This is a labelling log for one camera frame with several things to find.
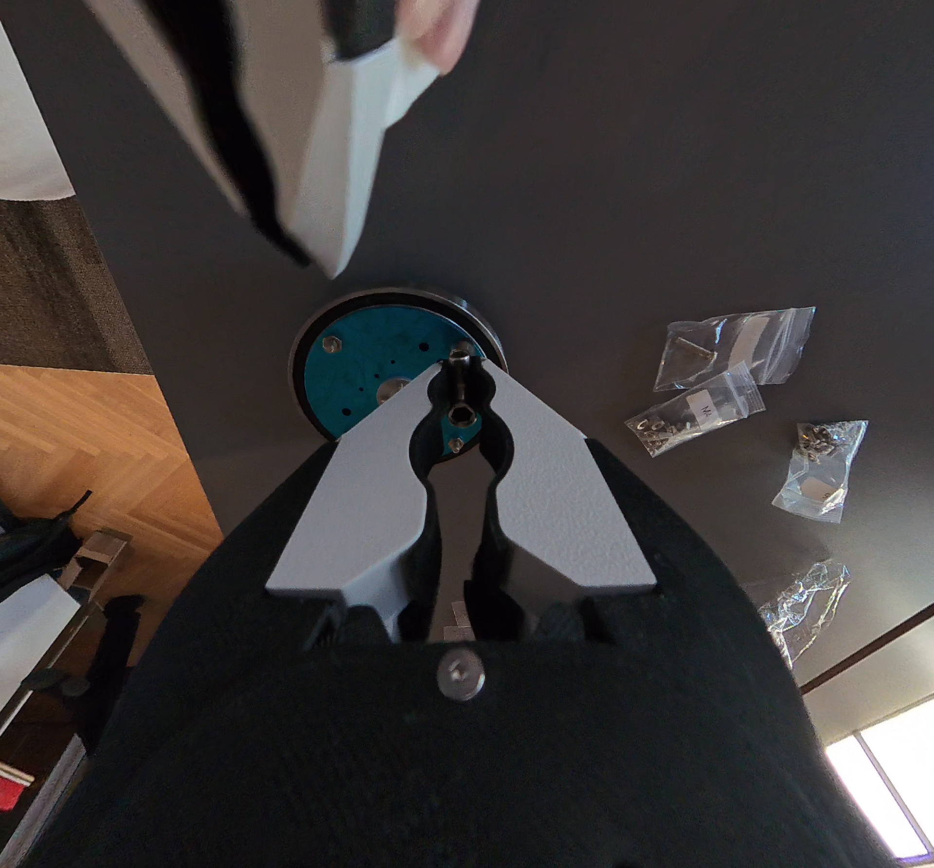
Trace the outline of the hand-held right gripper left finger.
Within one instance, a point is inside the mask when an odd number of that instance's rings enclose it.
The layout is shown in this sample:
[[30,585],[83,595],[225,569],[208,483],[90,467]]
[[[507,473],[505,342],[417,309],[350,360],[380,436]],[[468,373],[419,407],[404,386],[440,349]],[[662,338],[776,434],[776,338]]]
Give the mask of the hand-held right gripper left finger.
[[403,556],[426,527],[428,494],[410,443],[432,411],[432,364],[337,442],[266,582],[275,596],[371,606],[395,624],[414,595]]

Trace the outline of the clear plastic parts bag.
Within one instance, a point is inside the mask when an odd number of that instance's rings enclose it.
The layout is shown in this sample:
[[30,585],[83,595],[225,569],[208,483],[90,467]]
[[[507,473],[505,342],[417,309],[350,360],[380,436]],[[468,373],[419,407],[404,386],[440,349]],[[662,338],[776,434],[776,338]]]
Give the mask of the clear plastic parts bag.
[[800,364],[815,312],[791,307],[671,323],[653,389],[683,391],[741,363],[758,386],[783,384]]
[[652,458],[765,410],[745,362],[626,420]]

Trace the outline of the large window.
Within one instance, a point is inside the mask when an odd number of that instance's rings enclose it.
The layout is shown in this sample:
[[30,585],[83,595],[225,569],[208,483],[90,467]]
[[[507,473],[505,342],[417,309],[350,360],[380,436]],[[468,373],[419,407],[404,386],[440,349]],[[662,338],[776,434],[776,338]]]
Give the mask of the large window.
[[933,865],[933,698],[857,730],[826,756],[900,866]]

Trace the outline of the clear bag of dark screws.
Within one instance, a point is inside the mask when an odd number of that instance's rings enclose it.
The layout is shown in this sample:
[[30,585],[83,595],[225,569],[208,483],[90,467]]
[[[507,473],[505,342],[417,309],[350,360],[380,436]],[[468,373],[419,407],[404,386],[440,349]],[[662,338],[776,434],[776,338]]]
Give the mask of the clear bag of dark screws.
[[840,524],[868,426],[865,419],[799,422],[787,476],[772,506],[802,519]]

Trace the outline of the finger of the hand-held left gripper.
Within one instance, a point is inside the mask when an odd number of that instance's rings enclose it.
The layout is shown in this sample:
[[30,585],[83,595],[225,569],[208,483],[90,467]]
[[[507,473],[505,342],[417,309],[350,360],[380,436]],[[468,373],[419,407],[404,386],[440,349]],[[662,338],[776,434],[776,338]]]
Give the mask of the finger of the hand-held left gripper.
[[235,211],[299,267],[313,0],[83,0]]
[[399,37],[338,60],[323,0],[225,0],[236,87],[272,175],[273,218],[328,278],[364,228],[387,130],[438,75]]

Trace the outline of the person's white t-shirt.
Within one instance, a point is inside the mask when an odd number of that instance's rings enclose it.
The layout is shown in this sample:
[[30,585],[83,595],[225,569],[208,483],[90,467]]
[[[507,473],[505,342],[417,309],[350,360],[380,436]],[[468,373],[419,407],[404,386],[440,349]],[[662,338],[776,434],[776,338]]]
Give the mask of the person's white t-shirt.
[[1,29],[1,199],[74,197],[55,147],[5,29]]

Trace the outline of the crumpled clear plastic wrap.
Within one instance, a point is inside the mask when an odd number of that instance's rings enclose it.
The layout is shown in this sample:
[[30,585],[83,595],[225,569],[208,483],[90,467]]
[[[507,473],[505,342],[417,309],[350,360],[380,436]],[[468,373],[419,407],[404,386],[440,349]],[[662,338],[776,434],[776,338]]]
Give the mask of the crumpled clear plastic wrap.
[[757,613],[789,670],[834,621],[850,582],[844,563],[818,561],[758,604]]

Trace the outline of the small cardboard box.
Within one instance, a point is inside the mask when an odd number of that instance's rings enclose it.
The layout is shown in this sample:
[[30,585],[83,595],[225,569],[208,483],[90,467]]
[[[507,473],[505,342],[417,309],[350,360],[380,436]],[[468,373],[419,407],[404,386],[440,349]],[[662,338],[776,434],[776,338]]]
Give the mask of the small cardboard box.
[[56,577],[79,605],[93,601],[122,558],[132,550],[133,536],[110,528],[93,532]]

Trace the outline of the black bag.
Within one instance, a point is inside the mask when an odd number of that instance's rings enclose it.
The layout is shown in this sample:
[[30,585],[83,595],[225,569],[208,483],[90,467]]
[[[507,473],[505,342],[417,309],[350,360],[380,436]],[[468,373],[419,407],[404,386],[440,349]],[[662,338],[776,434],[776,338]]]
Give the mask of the black bag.
[[72,517],[92,495],[51,519],[22,519],[1,504],[1,600],[43,575],[64,569],[82,546],[74,533]]

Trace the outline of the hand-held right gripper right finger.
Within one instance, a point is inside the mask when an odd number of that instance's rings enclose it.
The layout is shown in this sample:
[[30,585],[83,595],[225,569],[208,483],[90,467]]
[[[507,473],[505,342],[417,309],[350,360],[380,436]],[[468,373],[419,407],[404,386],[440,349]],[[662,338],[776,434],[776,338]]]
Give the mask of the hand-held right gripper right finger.
[[505,590],[652,590],[656,576],[586,436],[495,364],[488,404],[512,442],[493,500]]

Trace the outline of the blue disc with black rim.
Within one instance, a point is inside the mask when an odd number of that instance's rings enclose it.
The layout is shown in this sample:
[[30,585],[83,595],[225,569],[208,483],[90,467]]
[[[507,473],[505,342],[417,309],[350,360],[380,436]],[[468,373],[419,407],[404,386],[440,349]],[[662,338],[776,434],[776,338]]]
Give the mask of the blue disc with black rim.
[[[326,335],[342,339],[340,353],[323,352]],[[296,337],[290,384],[305,417],[334,441],[461,341],[508,371],[500,338],[466,300],[413,285],[357,290],[322,308]]]

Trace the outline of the metal cross socket wrench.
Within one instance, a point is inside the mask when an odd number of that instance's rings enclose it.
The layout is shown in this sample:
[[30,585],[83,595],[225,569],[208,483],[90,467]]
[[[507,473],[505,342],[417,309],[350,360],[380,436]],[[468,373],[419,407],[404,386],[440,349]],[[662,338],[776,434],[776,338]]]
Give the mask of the metal cross socket wrench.
[[448,419],[459,429],[471,427],[477,421],[479,389],[475,362],[473,347],[466,341],[457,343],[450,350],[447,361]]

